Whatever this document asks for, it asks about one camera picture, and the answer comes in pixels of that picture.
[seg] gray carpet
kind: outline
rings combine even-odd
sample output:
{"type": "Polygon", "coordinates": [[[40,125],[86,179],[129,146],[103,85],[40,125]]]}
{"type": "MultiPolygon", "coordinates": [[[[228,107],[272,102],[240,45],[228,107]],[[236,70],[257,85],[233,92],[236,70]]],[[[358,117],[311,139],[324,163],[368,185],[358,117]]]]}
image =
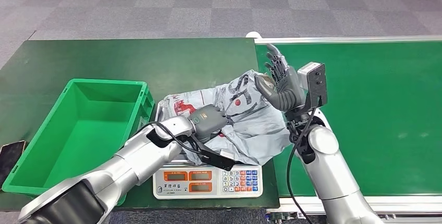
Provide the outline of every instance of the gray carpet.
{"type": "MultiPolygon", "coordinates": [[[[424,35],[442,34],[441,18],[442,0],[0,0],[0,68],[26,39],[424,35]]],[[[0,213],[0,224],[17,216],[0,213]]],[[[262,209],[168,210],[117,212],[106,222],[265,219],[262,209]]]]}

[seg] digital scale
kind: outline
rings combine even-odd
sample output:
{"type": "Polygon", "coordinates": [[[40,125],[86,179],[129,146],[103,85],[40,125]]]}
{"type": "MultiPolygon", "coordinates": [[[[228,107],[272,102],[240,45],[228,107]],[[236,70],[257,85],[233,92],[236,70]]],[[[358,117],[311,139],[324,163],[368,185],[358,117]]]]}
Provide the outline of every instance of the digital scale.
{"type": "Polygon", "coordinates": [[[166,165],[153,175],[159,200],[259,197],[263,192],[261,166],[235,165],[225,171],[210,165],[166,165]]]}

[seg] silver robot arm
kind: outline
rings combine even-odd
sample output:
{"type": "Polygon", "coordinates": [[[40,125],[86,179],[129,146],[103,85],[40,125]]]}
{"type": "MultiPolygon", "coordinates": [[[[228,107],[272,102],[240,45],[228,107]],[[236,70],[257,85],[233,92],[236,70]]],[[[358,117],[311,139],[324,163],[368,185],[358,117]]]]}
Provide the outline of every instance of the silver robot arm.
{"type": "Polygon", "coordinates": [[[328,223],[383,223],[362,195],[333,132],[314,126],[307,139],[315,154],[314,160],[306,164],[299,154],[297,156],[322,201],[328,223]]]}
{"type": "Polygon", "coordinates": [[[324,64],[309,63],[296,72],[275,46],[267,49],[271,64],[266,67],[274,88],[261,76],[255,77],[255,85],[273,107],[285,113],[293,152],[323,203],[328,223],[383,223],[363,197],[335,135],[324,127],[326,121],[309,115],[327,103],[324,64]]]}
{"type": "MultiPolygon", "coordinates": [[[[207,139],[227,123],[223,112],[207,105],[192,113],[189,119],[176,116],[159,124],[178,138],[193,137],[202,160],[230,170],[234,160],[213,153],[198,141],[207,139]]],[[[181,145],[161,126],[157,123],[148,125],[130,138],[109,161],[90,172],[60,182],[23,207],[19,223],[102,223],[121,196],[135,185],[144,183],[181,150],[181,145]]]]}

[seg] orange display panel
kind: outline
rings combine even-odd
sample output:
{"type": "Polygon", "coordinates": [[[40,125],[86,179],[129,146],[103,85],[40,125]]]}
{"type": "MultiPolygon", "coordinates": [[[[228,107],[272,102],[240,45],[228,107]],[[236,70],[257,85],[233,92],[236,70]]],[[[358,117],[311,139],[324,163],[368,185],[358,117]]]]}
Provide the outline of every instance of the orange display panel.
{"type": "Polygon", "coordinates": [[[189,181],[210,181],[212,179],[211,171],[190,171],[189,181]]]}
{"type": "Polygon", "coordinates": [[[211,192],[212,183],[211,182],[192,182],[189,183],[189,192],[211,192]]]}
{"type": "Polygon", "coordinates": [[[165,181],[187,181],[187,172],[185,171],[164,171],[165,181]]]}

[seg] green plastic crate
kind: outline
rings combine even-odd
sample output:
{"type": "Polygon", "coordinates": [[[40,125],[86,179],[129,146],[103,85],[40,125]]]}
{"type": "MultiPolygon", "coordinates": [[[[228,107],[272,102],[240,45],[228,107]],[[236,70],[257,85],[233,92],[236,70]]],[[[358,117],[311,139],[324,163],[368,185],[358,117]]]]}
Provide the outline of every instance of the green plastic crate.
{"type": "Polygon", "coordinates": [[[149,120],[153,106],[145,82],[70,80],[6,178],[3,191],[36,197],[94,169],[149,120]]]}

